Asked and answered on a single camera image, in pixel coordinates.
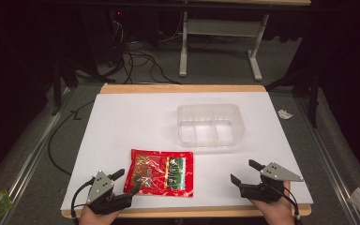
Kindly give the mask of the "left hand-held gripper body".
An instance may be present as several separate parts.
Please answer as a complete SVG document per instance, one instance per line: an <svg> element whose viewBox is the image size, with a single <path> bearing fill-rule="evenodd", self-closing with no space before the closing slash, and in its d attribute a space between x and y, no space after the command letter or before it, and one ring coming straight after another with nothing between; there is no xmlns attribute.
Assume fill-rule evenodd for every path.
<svg viewBox="0 0 360 225"><path fill-rule="evenodd" d="M114 181L108 174L98 171L86 198L86 205L98 215L108 215L129 208L132 199L128 201L125 194L113 195L113 188Z"/></svg>

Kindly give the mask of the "silver metal rail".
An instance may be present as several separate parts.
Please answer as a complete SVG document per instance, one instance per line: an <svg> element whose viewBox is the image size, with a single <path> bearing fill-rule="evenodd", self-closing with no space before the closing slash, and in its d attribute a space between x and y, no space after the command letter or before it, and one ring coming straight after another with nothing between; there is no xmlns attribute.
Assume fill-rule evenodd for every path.
<svg viewBox="0 0 360 225"><path fill-rule="evenodd" d="M53 92L48 92L48 103L45 108L35 117L21 136L19 143L15 144L17 153L23 153L24 159L18 170L15 179L8 190L10 199L18 202L26 190L33 173L38 166L38 162L43 155L44 147L54 127L57 125L63 114L63 107L66 107L71 99L73 90L66 87L60 97L62 106L56 107L53 101Z"/></svg>
<svg viewBox="0 0 360 225"><path fill-rule="evenodd" d="M345 180L341 177L336 162L332 159L329 149L324 144L323 135L320 133L317 127L314 127L311 119L308 116L308 105L303 98L296 97L294 99L296 105L301 111L303 118L305 119L308 128L314 138L320 158L323 162L323 167L330 180L331 186L334 189L338 202L340 203L345 217L348 219L350 225L360 225L360 212L357 208L348 202L348 198L351 196Z"/></svg>

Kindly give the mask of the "red snack packet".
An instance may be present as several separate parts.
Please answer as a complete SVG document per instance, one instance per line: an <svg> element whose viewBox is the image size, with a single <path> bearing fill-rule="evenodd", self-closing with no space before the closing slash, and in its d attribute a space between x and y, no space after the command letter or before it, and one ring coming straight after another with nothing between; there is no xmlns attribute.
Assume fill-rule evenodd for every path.
<svg viewBox="0 0 360 225"><path fill-rule="evenodd" d="M143 195L192 197L194 190L192 152L131 150L131 164L124 191L140 187Z"/></svg>

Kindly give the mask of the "black metal stand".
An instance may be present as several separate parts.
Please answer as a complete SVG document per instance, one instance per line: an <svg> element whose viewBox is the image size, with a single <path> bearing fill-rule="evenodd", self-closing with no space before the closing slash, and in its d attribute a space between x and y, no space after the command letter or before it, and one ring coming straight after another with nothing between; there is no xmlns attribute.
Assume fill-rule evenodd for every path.
<svg viewBox="0 0 360 225"><path fill-rule="evenodd" d="M78 80L76 70L66 58L57 56L52 69L52 91L53 91L53 115L57 115L62 107L62 84L64 82L68 88L77 88Z"/></svg>
<svg viewBox="0 0 360 225"><path fill-rule="evenodd" d="M320 71L312 67L304 68L279 80L267 84L266 91L274 90L277 87L293 83L292 95L297 98L309 96L307 116L312 126L317 126L317 106Z"/></svg>

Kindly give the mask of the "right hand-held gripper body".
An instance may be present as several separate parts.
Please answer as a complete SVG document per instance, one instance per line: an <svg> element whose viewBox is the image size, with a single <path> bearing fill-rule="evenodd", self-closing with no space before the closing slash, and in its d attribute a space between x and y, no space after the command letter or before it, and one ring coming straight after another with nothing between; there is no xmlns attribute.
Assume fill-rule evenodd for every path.
<svg viewBox="0 0 360 225"><path fill-rule="evenodd" d="M258 185L242 184L239 188L242 198L265 203L278 201L284 194L284 181L303 182L304 179L276 162L264 165L260 173L261 182Z"/></svg>

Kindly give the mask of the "person's right hand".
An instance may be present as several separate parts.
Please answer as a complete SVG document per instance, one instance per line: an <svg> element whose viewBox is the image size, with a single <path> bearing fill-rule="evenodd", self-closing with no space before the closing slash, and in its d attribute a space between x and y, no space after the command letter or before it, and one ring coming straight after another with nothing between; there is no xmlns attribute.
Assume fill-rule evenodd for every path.
<svg viewBox="0 0 360 225"><path fill-rule="evenodd" d="M284 197L276 202L251 200L263 214L269 225L294 225L292 204Z"/></svg>

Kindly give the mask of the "person's left hand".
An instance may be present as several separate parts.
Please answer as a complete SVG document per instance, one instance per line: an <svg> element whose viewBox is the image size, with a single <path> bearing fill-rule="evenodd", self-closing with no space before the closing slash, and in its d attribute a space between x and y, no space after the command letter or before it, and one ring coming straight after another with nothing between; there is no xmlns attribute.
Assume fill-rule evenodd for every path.
<svg viewBox="0 0 360 225"><path fill-rule="evenodd" d="M85 205L79 218L79 225L112 225L119 215L120 211L108 215L98 215Z"/></svg>

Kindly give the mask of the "white table mat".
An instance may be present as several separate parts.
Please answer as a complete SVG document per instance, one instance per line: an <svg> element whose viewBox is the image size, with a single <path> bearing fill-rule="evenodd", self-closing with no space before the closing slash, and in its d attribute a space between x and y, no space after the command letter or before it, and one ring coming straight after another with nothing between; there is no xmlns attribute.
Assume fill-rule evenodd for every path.
<svg viewBox="0 0 360 225"><path fill-rule="evenodd" d="M97 96L61 208L84 203L82 184L98 171L114 173L130 166L132 149L179 151L177 107L188 104L235 104L245 132L235 146L194 149L193 196L137 195L133 209L246 206L231 175L247 184L260 177L248 165L276 162L299 173L292 149L265 92L100 94Z"/></svg>

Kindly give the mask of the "clear plastic divided container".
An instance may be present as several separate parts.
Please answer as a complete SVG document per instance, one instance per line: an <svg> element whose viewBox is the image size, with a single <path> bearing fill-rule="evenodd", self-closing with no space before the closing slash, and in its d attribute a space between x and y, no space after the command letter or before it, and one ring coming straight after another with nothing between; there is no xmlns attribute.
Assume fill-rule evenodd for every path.
<svg viewBox="0 0 360 225"><path fill-rule="evenodd" d="M245 132L235 104L192 104L177 107L177 129L183 147L235 146Z"/></svg>

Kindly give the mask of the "white metal desk frame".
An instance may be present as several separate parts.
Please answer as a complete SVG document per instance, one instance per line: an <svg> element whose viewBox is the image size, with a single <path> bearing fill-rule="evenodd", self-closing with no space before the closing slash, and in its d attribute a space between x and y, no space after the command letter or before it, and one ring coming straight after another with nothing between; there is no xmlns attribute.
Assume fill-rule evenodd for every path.
<svg viewBox="0 0 360 225"><path fill-rule="evenodd" d="M190 19L188 14L184 12L179 76L186 77L188 74L188 35L254 38L254 46L247 51L247 58L254 80L260 82L263 79L263 75L257 61L257 52L260 48L268 19L268 14L264 14L258 22Z"/></svg>

